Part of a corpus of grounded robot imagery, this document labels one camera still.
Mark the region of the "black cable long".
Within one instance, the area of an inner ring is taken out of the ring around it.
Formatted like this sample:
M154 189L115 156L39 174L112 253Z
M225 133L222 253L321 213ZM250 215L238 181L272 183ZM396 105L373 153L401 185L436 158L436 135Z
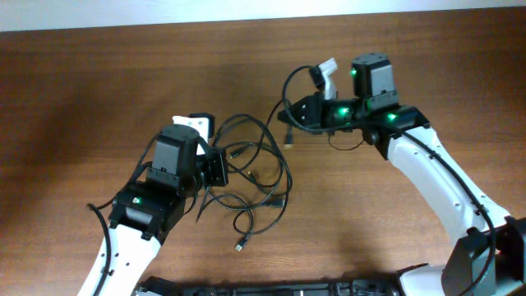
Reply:
M270 123L248 114L233 115L219 125L210 139L210 145L226 150L228 176L252 185L253 189L246 195L209 187L199 205L196 221L200 221L204 211L213 205L223 208L217 202L205 205L210 201L211 193L231 193L251 206L255 219L251 238L273 229L287 210L293 189L293 174L280 144L270 130ZM240 216L237 225L241 230L248 228L247 214Z

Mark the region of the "black cable short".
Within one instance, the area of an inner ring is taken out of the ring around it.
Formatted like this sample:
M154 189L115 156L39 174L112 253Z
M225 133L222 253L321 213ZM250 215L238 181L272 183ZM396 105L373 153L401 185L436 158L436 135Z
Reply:
M249 206L248 203L246 201L244 201L241 197L239 197L237 195L234 195L234 194L231 194L231 193L225 193L225 194L220 194L220 195L215 195L215 194L211 193L210 196L211 196L211 199L210 199L210 201L206 202L206 204L205 204L206 206L208 206L212 202L217 202L223 208L236 212L236 215L235 215L235 217L233 219L233 229L237 233L239 233L241 235L241 238L237 241L234 249L237 252L240 252L241 250L244 249L246 244L249 242L251 236L253 235L253 230L254 230L254 226L255 226L255 219L254 219L254 215L252 213L251 206ZM225 199L227 199L227 200L231 199L231 200L236 201L238 203L238 206L228 204L225 201ZM237 225L238 219L243 214L247 214L247 216L248 216L249 225L248 225L248 228L246 230L241 230L238 227L238 225Z

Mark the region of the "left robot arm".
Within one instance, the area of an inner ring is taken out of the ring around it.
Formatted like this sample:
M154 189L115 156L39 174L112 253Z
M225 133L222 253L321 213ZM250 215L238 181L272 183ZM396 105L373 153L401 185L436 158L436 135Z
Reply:
M131 177L107 202L104 238L81 295L131 295L157 257L169 232L189 209L187 199L228 183L224 149L210 146L213 123L187 118L163 127L147 144L153 159L140 158Z

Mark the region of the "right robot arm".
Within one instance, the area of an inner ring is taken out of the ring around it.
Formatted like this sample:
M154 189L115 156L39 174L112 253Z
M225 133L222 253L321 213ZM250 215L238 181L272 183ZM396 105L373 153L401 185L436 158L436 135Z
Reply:
M494 202L461 169L421 111L399 102L383 53L351 63L354 96L340 99L334 59L309 67L314 94L284 102L279 120L311 134L359 130L363 140L420 192L453 246L442 266L400 271L390 286L402 295L511 295L525 291L525 221Z

